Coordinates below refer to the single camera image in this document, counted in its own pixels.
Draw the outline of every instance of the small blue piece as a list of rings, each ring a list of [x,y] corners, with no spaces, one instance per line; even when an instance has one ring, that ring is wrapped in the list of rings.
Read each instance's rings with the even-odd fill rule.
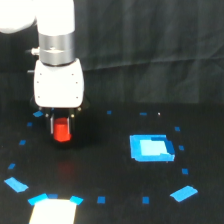
[[[37,202],[43,201],[43,200],[46,200],[46,199],[48,199],[47,195],[46,194],[41,194],[41,195],[38,195],[38,196],[36,196],[34,198],[29,199],[28,202],[32,206],[34,206]]]
[[[140,113],[140,116],[147,116],[147,113]]]
[[[97,204],[105,204],[105,197],[99,196],[97,199]]]
[[[33,126],[33,123],[32,122],[28,122],[27,123],[27,127],[32,127]]]
[[[182,174],[188,175],[188,169],[182,169]]]
[[[180,131],[180,128],[179,127],[175,127],[175,131]]]
[[[12,169],[15,167],[15,165],[16,165],[16,164],[11,163],[11,164],[9,165],[8,169],[9,169],[9,170],[12,170]]]
[[[57,194],[48,194],[47,196],[49,199],[57,199],[58,198]]]
[[[77,204],[77,205],[80,205],[82,202],[83,202],[83,199],[82,198],[78,198],[78,197],[75,197],[75,196],[72,196],[70,198],[70,201]]]
[[[174,192],[170,196],[173,197],[176,201],[181,202],[184,199],[189,198],[190,196],[192,196],[196,193],[198,193],[198,191],[196,189],[194,189],[193,187],[190,187],[190,186],[186,186],[186,187]]]
[[[143,197],[142,204],[149,204],[149,197]]]
[[[19,145],[25,145],[26,144],[26,140],[21,140]]]
[[[179,149],[180,149],[181,151],[184,151],[184,146],[183,146],[183,145],[179,145]]]
[[[18,180],[16,180],[14,177],[11,177],[4,181],[6,184],[8,184],[14,191],[17,193],[25,191],[28,186],[25,184],[20,183]]]
[[[43,115],[43,113],[41,111],[37,111],[33,115],[34,115],[34,117],[41,117]]]

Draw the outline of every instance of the blue paper piece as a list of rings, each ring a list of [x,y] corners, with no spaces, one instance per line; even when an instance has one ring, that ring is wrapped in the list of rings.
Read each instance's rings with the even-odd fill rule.
[[[147,116],[147,113],[140,113],[141,116]]]
[[[12,169],[15,167],[15,165],[16,165],[16,164],[11,163],[11,164],[9,165],[8,169],[9,169],[9,170],[12,170]]]
[[[82,202],[83,202],[83,199],[82,198],[78,198],[78,197],[75,197],[75,196],[72,196],[70,198],[70,201],[77,204],[77,205],[80,205]]]
[[[20,183],[14,177],[11,177],[11,178],[5,180],[4,182],[6,184],[8,184],[17,193],[23,192],[23,191],[25,191],[28,188],[27,185]]]
[[[41,117],[43,113],[41,111],[37,111],[36,113],[33,113],[35,117]]]
[[[192,196],[196,193],[198,193],[198,191],[196,189],[194,189],[193,187],[190,187],[190,186],[186,186],[186,187],[174,192],[170,196],[173,197],[176,201],[181,202],[184,199],[189,198],[190,196]]]
[[[21,140],[19,145],[25,145],[26,144],[26,140]]]
[[[41,195],[38,195],[34,198],[29,199],[28,202],[33,206],[37,202],[43,201],[43,200],[46,200],[46,199],[48,199],[47,195],[46,194],[41,194]]]
[[[158,156],[147,155],[143,156],[141,151],[141,140],[152,140],[152,141],[164,141],[167,148],[168,154],[160,154]],[[166,139],[166,135],[133,135],[130,136],[131,145],[131,158],[138,162],[153,162],[153,161],[174,161],[175,151],[172,142]]]
[[[182,173],[183,173],[184,175],[188,175],[188,169],[182,169]]]
[[[32,122],[28,122],[27,123],[27,127],[32,127],[33,126],[33,123]]]
[[[97,204],[105,204],[105,197],[103,196],[99,196],[98,199],[97,199]]]
[[[175,131],[180,131],[180,128],[179,127],[175,127]]]
[[[142,204],[149,204],[149,197],[143,197]]]
[[[183,146],[183,145],[179,145],[179,149],[180,149],[181,151],[184,151],[184,146]]]
[[[49,199],[57,199],[58,198],[57,194],[48,194],[47,196]]]

